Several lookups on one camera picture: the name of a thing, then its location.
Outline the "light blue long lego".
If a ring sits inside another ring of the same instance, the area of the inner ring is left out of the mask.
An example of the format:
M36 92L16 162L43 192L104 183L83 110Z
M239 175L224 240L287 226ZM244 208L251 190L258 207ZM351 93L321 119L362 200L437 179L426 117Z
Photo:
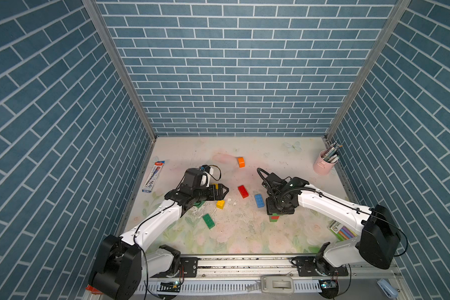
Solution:
M261 194L255 194L255 195L254 195L254 199L255 199L255 201L256 201L256 206L257 206L258 208L263 208L263 207L265 207L265 201L264 201L264 199L263 199L263 197L262 197Z

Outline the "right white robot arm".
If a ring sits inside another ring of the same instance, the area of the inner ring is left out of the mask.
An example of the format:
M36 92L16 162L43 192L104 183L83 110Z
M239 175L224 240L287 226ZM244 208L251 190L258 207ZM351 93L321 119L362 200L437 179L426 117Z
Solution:
M346 241L325 242L321 246L313 261L319 274L331 276L341 267L355 263L387 270L399 255L396 251L406 235L386 207L346 201L299 177L285 180L262 168L257 173L266 188L269 216L292 215L297 207L303 207L337 221L355 234Z

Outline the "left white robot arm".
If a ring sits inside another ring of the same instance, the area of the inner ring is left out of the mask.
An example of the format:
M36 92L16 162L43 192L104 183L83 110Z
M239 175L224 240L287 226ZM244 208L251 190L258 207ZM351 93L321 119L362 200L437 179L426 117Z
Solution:
M180 251L167 245L152 254L146 250L195 204L225 199L229 189L211 182L214 171L219 170L216 165L187 169L154 212L129 231L106 237L99 245L88 285L114 300L128 300L141 282L148 284L153 276L177 276L172 288L179 290L185 278Z

